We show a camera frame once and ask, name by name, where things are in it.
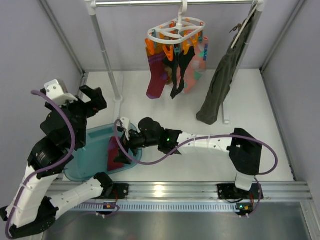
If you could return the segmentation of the black sock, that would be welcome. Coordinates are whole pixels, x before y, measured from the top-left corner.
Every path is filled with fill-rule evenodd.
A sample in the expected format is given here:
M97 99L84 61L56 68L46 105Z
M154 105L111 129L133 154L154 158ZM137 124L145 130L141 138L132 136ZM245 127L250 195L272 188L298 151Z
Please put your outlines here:
M173 87L172 87L170 96L172 99L174 99L178 93L177 71L178 71L179 61L177 60L176 55L174 54L172 61L170 61L169 58L166 56L162 62L171 69L171 80L173 83Z
M185 54L184 50L179 54L178 65L180 67L180 82L179 82L179 86L176 91L177 95L179 95L184 90L185 74L186 74L186 71L187 71L189 64L191 63L191 61L195 55L196 55L195 48L193 46L191 46L188 49L187 54Z

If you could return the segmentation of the white clip hanger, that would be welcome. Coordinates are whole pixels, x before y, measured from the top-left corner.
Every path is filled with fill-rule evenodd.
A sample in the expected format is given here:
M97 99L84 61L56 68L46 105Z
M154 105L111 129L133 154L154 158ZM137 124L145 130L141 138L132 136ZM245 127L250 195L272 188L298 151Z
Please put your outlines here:
M190 44L196 46L206 23L198 18L186 17L188 3L182 1L178 17L158 25L147 32L147 40L163 45Z

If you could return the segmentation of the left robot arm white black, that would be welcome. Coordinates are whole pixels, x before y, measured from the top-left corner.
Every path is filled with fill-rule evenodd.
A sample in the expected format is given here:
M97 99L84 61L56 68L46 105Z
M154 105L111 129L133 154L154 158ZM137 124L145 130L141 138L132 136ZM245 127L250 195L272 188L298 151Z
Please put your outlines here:
M108 197L114 182L99 172L67 192L48 196L52 183L73 160L73 152L86 145L88 119L107 108L100 88L87 85L80 91L89 97L82 101L57 83L49 83L34 96L45 100L50 113L41 124L45 137L32 149L22 183L10 205L2 207L5 235L10 240L25 238L48 230L70 209L88 200Z

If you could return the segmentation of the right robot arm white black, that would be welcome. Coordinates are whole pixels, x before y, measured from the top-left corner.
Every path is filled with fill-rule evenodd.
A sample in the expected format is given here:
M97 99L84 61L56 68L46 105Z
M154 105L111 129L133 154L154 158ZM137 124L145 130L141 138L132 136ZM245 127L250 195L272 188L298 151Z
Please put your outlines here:
M150 117L143 118L137 130L131 129L128 118L117 119L114 126L113 147L118 151L115 163L142 165L134 156L140 149L149 147L156 147L164 154L161 161L172 155L221 155L230 159L235 167L235 187L246 192L251 190L254 178L260 173L263 144L242 128L235 128L227 135L191 134L164 128Z

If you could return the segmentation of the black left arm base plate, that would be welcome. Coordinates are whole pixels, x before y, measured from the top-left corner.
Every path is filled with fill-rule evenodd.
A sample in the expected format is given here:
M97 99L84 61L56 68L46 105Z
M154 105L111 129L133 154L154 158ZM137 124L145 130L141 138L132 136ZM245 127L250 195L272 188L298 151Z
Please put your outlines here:
M129 187L128 183L115 183L108 195L103 194L99 198L103 200L124 200L130 192Z

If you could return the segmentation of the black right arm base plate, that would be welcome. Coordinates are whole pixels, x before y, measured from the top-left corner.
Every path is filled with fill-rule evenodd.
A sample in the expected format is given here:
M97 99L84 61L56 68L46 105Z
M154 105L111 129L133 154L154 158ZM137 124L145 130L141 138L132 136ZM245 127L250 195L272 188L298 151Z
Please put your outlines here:
M220 183L217 185L217 193L220 200L258 200L260 194L264 198L257 183L252 184L249 191L236 188L234 183Z

